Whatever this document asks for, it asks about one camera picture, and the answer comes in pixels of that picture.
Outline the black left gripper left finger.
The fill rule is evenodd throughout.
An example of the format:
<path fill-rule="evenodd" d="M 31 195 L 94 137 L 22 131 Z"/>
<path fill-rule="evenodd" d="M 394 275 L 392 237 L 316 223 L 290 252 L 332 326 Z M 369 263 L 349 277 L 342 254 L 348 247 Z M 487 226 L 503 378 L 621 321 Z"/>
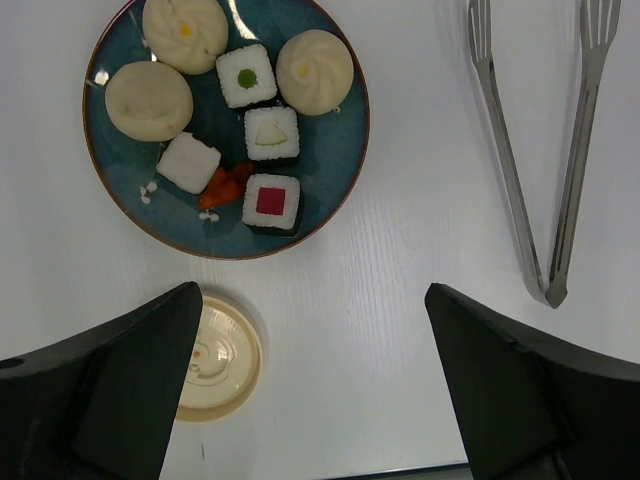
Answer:
<path fill-rule="evenodd" d="M 199 285 L 186 282 L 2 360 L 2 478 L 158 478 L 202 307 Z"/>

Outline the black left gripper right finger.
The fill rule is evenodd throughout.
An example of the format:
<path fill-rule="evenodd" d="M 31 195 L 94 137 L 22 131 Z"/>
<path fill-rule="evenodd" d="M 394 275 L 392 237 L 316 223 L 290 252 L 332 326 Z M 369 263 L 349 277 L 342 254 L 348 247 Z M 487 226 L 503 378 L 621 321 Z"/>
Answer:
<path fill-rule="evenodd" d="M 444 284 L 425 306 L 476 479 L 636 479 L 639 367 Z"/>

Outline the sushi roll red centre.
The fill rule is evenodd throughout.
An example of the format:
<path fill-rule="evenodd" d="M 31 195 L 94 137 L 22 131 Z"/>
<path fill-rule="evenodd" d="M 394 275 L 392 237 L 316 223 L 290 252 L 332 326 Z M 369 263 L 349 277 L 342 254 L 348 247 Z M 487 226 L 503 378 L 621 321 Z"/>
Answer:
<path fill-rule="evenodd" d="M 254 174 L 246 184 L 242 222 L 257 232 L 294 236 L 302 219 L 303 192 L 297 178 Z"/>

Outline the sushi roll cucumber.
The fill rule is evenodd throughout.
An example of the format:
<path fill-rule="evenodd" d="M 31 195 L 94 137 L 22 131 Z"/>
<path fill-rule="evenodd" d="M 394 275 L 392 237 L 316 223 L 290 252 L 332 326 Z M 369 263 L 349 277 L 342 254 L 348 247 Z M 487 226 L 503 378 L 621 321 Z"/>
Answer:
<path fill-rule="evenodd" d="M 247 156 L 251 161 L 281 162 L 300 154 L 297 114 L 290 107 L 247 110 L 244 129 Z"/>

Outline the sushi roll green centre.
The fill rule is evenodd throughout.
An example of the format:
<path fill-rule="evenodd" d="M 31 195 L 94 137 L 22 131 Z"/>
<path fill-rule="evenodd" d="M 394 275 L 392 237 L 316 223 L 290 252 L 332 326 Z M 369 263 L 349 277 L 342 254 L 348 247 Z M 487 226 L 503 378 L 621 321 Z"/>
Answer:
<path fill-rule="evenodd" d="M 266 48 L 251 44 L 221 55 L 216 71 L 224 100 L 229 108 L 239 109 L 271 101 L 278 87 Z"/>

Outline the steamed bun swirl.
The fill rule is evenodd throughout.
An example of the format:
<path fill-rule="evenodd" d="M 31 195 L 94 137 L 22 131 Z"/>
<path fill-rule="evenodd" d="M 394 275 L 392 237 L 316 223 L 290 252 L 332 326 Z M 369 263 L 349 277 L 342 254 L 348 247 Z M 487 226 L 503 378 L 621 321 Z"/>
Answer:
<path fill-rule="evenodd" d="M 276 81 L 285 102 L 306 116 L 335 110 L 347 97 L 354 64 L 334 34 L 311 29 L 288 40 L 276 62 Z"/>

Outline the metal serving tongs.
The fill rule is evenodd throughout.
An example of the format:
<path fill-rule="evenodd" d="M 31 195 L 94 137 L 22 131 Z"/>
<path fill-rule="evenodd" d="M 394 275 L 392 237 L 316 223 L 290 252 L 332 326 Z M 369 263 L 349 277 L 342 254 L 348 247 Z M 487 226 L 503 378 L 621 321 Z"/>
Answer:
<path fill-rule="evenodd" d="M 596 104 L 605 61 L 616 36 L 621 13 L 619 1 L 581 1 L 579 33 L 581 79 L 571 146 L 551 258 L 549 278 L 543 277 L 535 248 L 508 128 L 504 117 L 492 52 L 491 3 L 471 1 L 467 30 L 471 60 L 485 100 L 506 187 L 525 286 L 539 302 L 556 309 L 568 295 L 568 276 L 577 230 Z"/>

